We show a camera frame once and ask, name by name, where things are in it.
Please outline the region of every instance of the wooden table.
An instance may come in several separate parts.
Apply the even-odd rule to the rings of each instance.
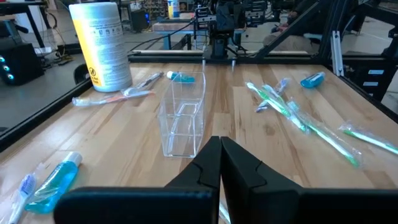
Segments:
[[[201,71],[197,64],[137,63],[134,81],[163,71]],[[299,81],[326,71],[326,80],[308,90]],[[229,136],[267,165],[304,187],[395,189],[398,157],[357,139],[340,135],[363,153],[364,169],[354,169],[318,136],[302,134],[275,110],[255,113],[260,100],[245,80],[275,85],[292,79],[283,97],[294,97],[302,109],[332,130],[346,120],[372,130],[398,145],[398,125],[322,66],[237,65],[206,66],[206,124],[202,145],[210,136]],[[83,156],[73,188],[81,186],[164,186],[190,162],[166,158],[160,142],[157,110],[170,83],[159,80],[156,95],[92,106],[68,105],[0,153],[0,211],[9,206],[21,179],[45,165],[46,177],[69,151]],[[103,93],[88,90],[83,96]],[[27,214],[23,223],[52,223],[52,216]]]

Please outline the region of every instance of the acrylic toothbrush holder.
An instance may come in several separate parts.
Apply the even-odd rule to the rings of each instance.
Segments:
[[[158,114],[164,156],[197,155],[205,130],[205,92],[203,72],[181,72],[170,81]]]

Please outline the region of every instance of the blue toothpaste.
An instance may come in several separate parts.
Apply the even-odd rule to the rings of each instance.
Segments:
[[[303,79],[300,83],[304,88],[314,88],[321,84],[325,79],[325,72],[318,72],[306,79]]]
[[[185,75],[182,72],[172,72],[169,71],[167,72],[167,78],[175,81],[175,82],[181,82],[181,83],[194,83],[195,82],[195,78],[189,76],[189,75]]]

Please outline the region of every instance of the green toothbrush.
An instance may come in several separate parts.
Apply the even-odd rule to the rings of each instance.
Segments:
[[[290,111],[290,108],[285,104],[285,101],[282,99],[282,97],[280,97],[277,93],[275,93],[274,90],[272,90],[273,93],[270,93],[268,89],[269,88],[272,89],[272,87],[266,87],[264,85],[263,86],[264,89],[260,90],[256,86],[254,86],[254,84],[251,82],[247,82],[246,86],[250,90],[255,91],[264,101],[270,104],[275,110],[285,115],[289,120],[291,120],[294,123],[294,125],[300,128],[303,132],[308,133],[308,128],[306,127],[306,125],[304,125],[296,117],[296,115],[294,115]]]
[[[379,147],[382,147],[383,149],[387,149],[388,151],[398,155],[398,148],[396,148],[392,144],[377,140],[375,138],[371,138],[371,137],[369,137],[369,136],[367,136],[367,135],[365,135],[363,133],[360,133],[358,131],[352,131],[352,130],[349,130],[349,129],[344,129],[343,132],[345,134],[350,135],[350,136],[354,136],[356,138],[359,138],[359,139],[361,139],[363,141],[367,141],[369,143],[375,144],[375,145],[377,145]]]
[[[314,120],[309,115],[300,111],[299,107],[293,102],[288,102],[288,106],[298,114],[299,119],[305,125],[307,125],[312,131],[319,135],[323,140],[332,145],[338,152],[340,152],[354,167],[359,167],[361,164],[357,158],[354,157],[353,153],[349,152],[342,144],[347,144],[340,140],[333,132],[331,132],[326,127],[322,126],[320,122]],[[358,156],[361,155],[360,152],[354,151]]]

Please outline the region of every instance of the gray floor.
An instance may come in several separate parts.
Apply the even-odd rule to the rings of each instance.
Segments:
[[[41,32],[45,45],[56,49],[57,45],[77,43],[76,32],[68,11],[52,11],[51,13],[58,20],[58,29]],[[51,17],[49,22],[51,26],[54,25],[54,20]],[[270,30],[275,24],[267,23],[258,28],[248,28],[242,35],[242,46],[248,50],[260,49],[263,38],[270,34]],[[389,24],[367,18],[359,35],[350,34],[344,37],[343,52],[355,51],[379,54],[391,42],[387,37],[391,28],[392,26]],[[24,42],[33,43],[34,47],[39,46],[33,34],[21,34],[21,36]],[[160,36],[153,32],[135,34],[126,29],[124,31],[126,50],[143,41]],[[172,42],[178,42],[182,36],[182,34],[173,35]],[[146,43],[137,49],[159,50],[162,47],[163,42],[160,40]],[[73,62],[64,66],[52,67],[45,72],[44,76],[22,86],[6,86],[0,81],[0,133],[1,127],[11,128],[15,126],[75,87],[72,71],[77,65],[84,63],[84,58],[82,55],[74,55],[73,57]],[[398,91],[397,76],[391,83],[389,91]],[[393,111],[398,112],[398,94],[388,93],[382,102]]]

